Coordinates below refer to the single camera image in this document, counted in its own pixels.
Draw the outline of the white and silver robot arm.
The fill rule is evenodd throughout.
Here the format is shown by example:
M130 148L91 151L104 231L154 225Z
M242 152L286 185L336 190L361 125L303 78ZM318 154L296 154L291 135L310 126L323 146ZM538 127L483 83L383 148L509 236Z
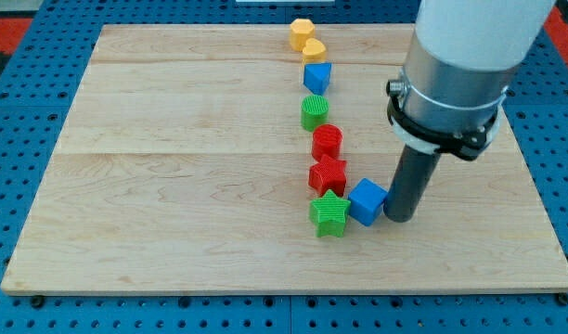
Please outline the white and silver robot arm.
M554 0L423 0L403 66L404 112L441 133L473 131L497 112Z

